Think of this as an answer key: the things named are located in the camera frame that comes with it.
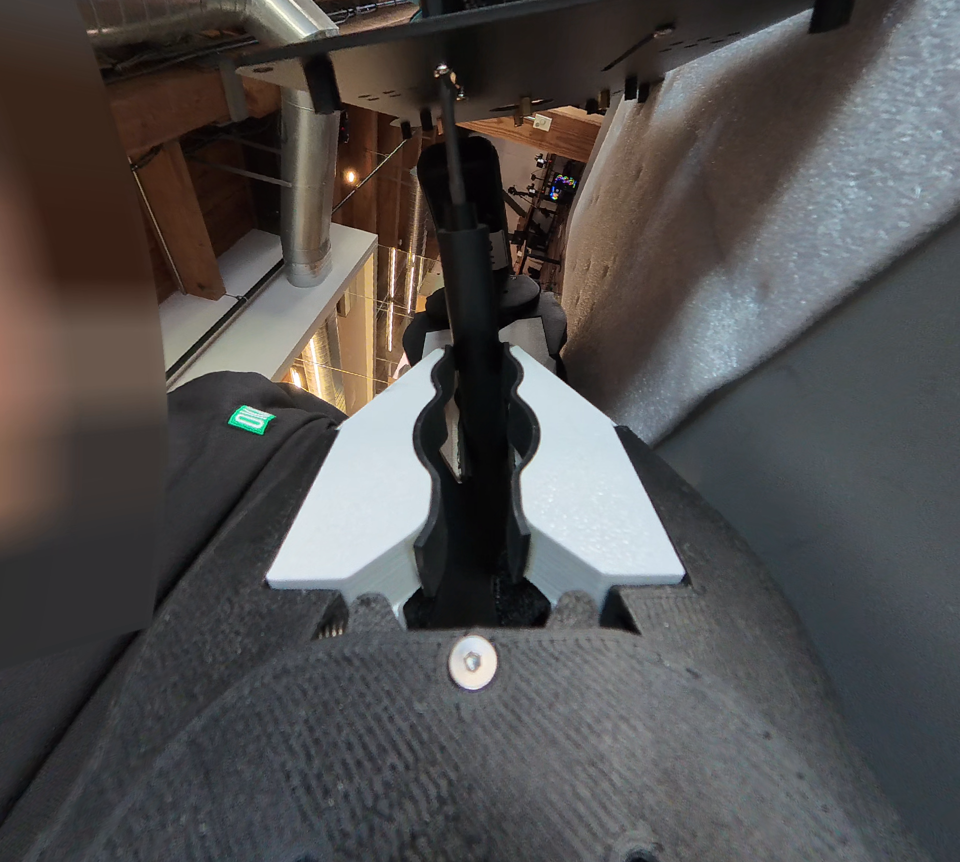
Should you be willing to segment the black electronics chassis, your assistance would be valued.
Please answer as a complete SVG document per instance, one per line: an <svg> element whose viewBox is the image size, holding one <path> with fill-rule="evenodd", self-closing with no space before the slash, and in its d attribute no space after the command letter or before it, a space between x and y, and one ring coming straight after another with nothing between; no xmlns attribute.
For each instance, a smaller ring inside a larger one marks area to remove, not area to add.
<svg viewBox="0 0 960 862"><path fill-rule="evenodd" d="M419 123L440 111L446 63L458 112L485 120L523 107L580 105L635 90L798 14L810 33L845 25L856 0L420 0L405 25L260 49L239 73L304 88L315 109L350 104Z"/></svg>

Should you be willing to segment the person's black jacket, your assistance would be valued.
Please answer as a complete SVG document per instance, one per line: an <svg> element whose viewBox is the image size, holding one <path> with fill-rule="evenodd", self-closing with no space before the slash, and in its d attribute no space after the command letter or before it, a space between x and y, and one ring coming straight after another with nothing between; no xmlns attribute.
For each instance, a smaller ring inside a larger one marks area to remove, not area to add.
<svg viewBox="0 0 960 862"><path fill-rule="evenodd" d="M299 430L325 433L345 419L306 390L253 372L208 373L170 392L156 603Z"/></svg>

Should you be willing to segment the black precision screwdriver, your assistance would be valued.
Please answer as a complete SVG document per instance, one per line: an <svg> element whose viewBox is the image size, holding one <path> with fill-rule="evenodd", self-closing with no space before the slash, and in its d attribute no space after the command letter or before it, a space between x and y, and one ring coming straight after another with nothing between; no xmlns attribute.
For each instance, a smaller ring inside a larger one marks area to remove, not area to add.
<svg viewBox="0 0 960 862"><path fill-rule="evenodd" d="M494 582L511 518L504 349L489 230L477 220L462 174L455 130L459 90L453 79L437 83L452 202L438 242L468 473L431 622L444 629L491 628L498 623Z"/></svg>

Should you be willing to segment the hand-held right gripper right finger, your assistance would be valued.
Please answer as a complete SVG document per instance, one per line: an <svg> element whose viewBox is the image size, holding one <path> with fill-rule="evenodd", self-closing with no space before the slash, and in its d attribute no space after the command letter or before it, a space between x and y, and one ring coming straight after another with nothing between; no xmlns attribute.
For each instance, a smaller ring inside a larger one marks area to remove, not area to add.
<svg viewBox="0 0 960 862"><path fill-rule="evenodd" d="M615 585L676 585L685 576L613 422L519 346L519 398L539 426L519 475L531 528L525 577L551 605L566 592L602 607Z"/></svg>

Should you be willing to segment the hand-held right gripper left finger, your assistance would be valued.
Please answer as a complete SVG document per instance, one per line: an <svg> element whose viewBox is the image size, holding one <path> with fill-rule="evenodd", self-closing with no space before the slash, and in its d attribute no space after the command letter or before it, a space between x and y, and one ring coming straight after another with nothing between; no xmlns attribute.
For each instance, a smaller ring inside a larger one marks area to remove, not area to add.
<svg viewBox="0 0 960 862"><path fill-rule="evenodd" d="M348 418L304 497L266 575L274 590L387 597L401 627L420 587L414 539L426 524L430 478L414 424L436 393L435 349Z"/></svg>

